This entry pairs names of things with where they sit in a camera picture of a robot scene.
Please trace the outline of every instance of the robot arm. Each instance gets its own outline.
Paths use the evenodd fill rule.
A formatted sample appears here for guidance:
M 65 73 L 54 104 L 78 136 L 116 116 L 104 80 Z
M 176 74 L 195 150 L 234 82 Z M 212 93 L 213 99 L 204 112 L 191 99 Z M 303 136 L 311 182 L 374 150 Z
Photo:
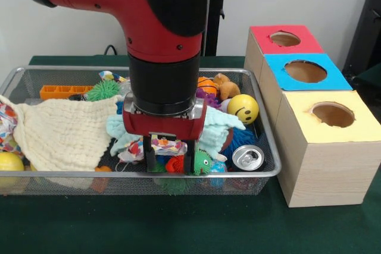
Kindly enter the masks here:
M 151 135 L 188 144 L 185 171 L 192 172 L 195 140 L 206 105 L 195 99 L 208 0 L 34 0 L 112 14 L 121 24 L 130 57 L 133 96 L 126 96 L 126 130 L 144 136 L 148 168 L 155 164 Z

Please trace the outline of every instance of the orange plastic toy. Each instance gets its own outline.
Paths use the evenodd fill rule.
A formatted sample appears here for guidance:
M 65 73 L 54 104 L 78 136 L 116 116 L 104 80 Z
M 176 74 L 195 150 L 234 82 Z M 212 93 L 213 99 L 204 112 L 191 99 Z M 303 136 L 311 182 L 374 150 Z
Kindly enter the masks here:
M 211 93 L 212 95 L 217 96 L 217 85 L 207 77 L 199 77 L 197 87 L 206 93 Z
M 101 166 L 95 168 L 96 172 L 112 172 L 112 169 L 108 166 Z M 94 178 L 90 188 L 97 193 L 103 193 L 108 186 L 110 178 Z
M 67 99 L 71 95 L 84 95 L 92 90 L 92 86 L 43 86 L 40 90 L 42 100 Z

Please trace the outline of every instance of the purple toy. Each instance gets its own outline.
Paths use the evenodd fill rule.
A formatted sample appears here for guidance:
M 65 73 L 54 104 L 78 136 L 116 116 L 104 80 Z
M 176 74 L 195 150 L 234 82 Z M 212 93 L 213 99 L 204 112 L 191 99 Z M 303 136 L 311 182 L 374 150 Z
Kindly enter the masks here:
M 196 97 L 205 99 L 208 106 L 211 106 L 214 108 L 221 107 L 221 105 L 218 102 L 218 99 L 214 95 L 206 93 L 200 88 L 198 88 L 196 91 Z

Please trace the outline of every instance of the green spiky ball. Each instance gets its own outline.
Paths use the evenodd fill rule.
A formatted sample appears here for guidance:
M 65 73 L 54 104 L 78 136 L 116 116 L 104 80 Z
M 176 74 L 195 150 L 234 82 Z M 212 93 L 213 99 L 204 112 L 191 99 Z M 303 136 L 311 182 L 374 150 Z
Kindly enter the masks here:
M 88 101 L 101 101 L 112 98 L 118 94 L 119 89 L 119 84 L 113 80 L 102 81 L 94 85 L 93 89 L 88 92 Z
M 164 165 L 156 163 L 151 172 L 166 173 L 167 170 Z M 177 196 L 186 193 L 190 187 L 194 185 L 195 180 L 187 178 L 158 178 L 156 182 L 161 186 L 162 190 L 170 196 Z
M 195 175 L 209 174 L 212 167 L 212 159 L 203 150 L 196 150 L 195 154 Z

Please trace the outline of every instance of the brown plush toy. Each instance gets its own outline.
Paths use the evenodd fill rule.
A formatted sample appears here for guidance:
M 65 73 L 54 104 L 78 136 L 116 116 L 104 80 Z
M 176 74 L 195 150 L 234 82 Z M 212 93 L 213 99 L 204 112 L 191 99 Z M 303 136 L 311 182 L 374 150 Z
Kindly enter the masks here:
M 214 80 L 213 80 L 213 82 L 216 83 L 216 84 L 218 84 L 219 86 L 220 86 L 221 84 L 227 82 L 227 81 L 230 81 L 230 79 L 229 79 L 227 76 L 225 76 L 224 74 L 222 74 L 222 73 L 217 74 L 217 75 L 214 77 Z
M 230 81 L 230 79 L 224 74 L 216 75 L 213 82 L 218 86 L 220 91 L 220 99 L 222 101 L 241 94 L 239 87 L 234 82 Z

